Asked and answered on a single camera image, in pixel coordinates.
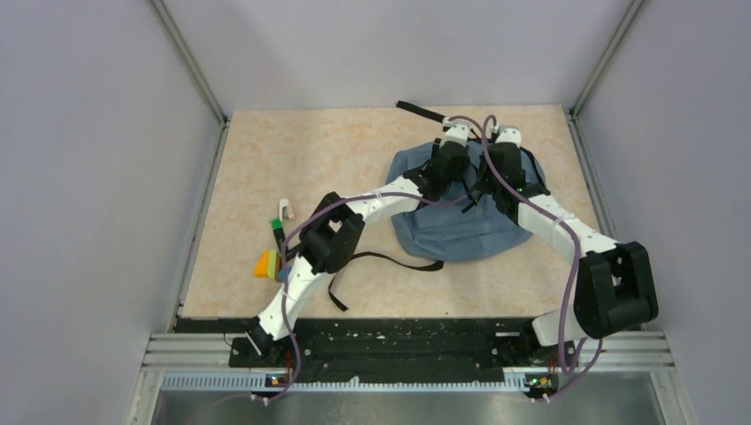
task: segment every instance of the blue cloth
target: blue cloth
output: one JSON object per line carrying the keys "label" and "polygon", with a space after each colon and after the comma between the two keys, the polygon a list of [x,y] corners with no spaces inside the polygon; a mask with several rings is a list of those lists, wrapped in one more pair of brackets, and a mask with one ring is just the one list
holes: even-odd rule
{"label": "blue cloth", "polygon": [[[386,183],[393,182],[406,170],[421,166],[430,159],[433,143],[401,151],[391,162]],[[483,148],[479,143],[468,143],[469,159],[475,167],[480,165]],[[527,182],[538,182],[529,157],[522,152],[522,166]],[[543,179],[545,175],[537,164]],[[465,182],[471,188],[476,180],[476,169],[470,167]],[[455,182],[442,201],[451,201],[464,195],[461,182]],[[531,233],[516,226],[496,209],[490,195],[483,196],[477,206],[462,213],[469,205],[468,199],[452,206],[428,205],[414,212],[397,214],[391,218],[397,238],[404,251],[417,257],[442,261],[470,261],[485,259],[530,238]]]}

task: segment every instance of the table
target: table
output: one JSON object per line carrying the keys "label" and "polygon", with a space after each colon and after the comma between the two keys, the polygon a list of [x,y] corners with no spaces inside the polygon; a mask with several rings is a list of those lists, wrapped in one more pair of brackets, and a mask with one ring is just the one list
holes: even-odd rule
{"label": "table", "polygon": [[[559,202],[598,228],[560,105],[430,109],[479,121],[493,113],[501,124],[518,127]],[[290,199],[298,216],[285,223],[289,234],[326,193],[357,195],[382,186],[397,151],[440,135],[434,121],[396,108],[235,112],[182,317],[255,316],[279,288],[253,276],[261,253],[275,248],[269,222],[279,199]],[[378,226],[366,229],[358,251],[429,263],[402,251],[389,221]],[[569,265],[534,236],[492,258],[447,263],[433,273],[366,257],[337,277],[336,294],[348,312],[320,288],[301,317],[535,316],[560,308],[568,272]]]}

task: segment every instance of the wall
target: wall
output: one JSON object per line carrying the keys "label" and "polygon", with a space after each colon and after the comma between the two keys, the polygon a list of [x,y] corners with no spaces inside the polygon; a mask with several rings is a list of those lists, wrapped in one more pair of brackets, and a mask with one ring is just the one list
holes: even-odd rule
{"label": "wall", "polygon": [[145,1],[2,2],[0,98],[0,423],[122,423],[218,127]]}
{"label": "wall", "polygon": [[572,105],[630,0],[167,0],[227,110]]}
{"label": "wall", "polygon": [[700,423],[746,423],[751,390],[749,21],[748,0],[651,2],[583,117]]}

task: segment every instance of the black bar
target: black bar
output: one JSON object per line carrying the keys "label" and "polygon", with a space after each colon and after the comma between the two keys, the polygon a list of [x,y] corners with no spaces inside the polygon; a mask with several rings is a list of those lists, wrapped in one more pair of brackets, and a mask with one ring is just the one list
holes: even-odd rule
{"label": "black bar", "polygon": [[420,115],[423,118],[427,118],[428,120],[434,120],[436,122],[440,122],[443,124],[445,115],[442,115],[438,112],[428,111],[425,108],[421,108],[420,106],[417,106],[416,104],[410,104],[408,102],[404,102],[402,100],[399,100],[397,102],[397,107],[399,109],[403,109],[405,111],[414,113],[416,115]]}

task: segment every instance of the black strap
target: black strap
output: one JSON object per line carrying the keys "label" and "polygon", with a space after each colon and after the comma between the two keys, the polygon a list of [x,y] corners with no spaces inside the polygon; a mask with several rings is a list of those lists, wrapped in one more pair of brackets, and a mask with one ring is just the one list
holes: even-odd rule
{"label": "black strap", "polygon": [[411,113],[420,115],[423,118],[427,118],[428,120],[434,120],[437,122],[440,122],[443,124],[445,115],[441,115],[438,112],[428,111],[425,108],[421,108],[420,106],[417,106],[416,104],[410,104],[408,102],[404,102],[399,100],[397,102],[397,107],[399,109],[403,109],[405,111],[409,111]]}
{"label": "black strap", "polygon": [[[409,268],[411,270],[415,270],[418,272],[437,272],[438,270],[441,270],[442,268],[444,268],[443,261],[436,261],[435,263],[428,264],[427,266],[409,266],[408,264],[404,264],[400,261],[397,261],[389,257],[388,255],[383,255],[383,254],[379,254],[378,252],[371,252],[371,251],[358,252],[352,256],[352,259],[350,261],[352,261],[353,259],[359,259],[361,257],[367,257],[367,256],[378,257],[379,259],[388,259],[392,263],[399,264],[402,267],[406,267],[406,268]],[[336,278],[337,278],[337,275],[334,274],[334,277],[331,279],[331,282],[329,282],[329,298],[331,298],[331,302],[333,302],[334,305],[336,305],[339,308],[339,310],[346,312],[347,310],[349,310],[349,307],[347,307],[345,303],[339,301],[339,298],[337,298],[334,295],[334,293],[331,291],[331,287],[334,286],[334,281],[336,280]]]}

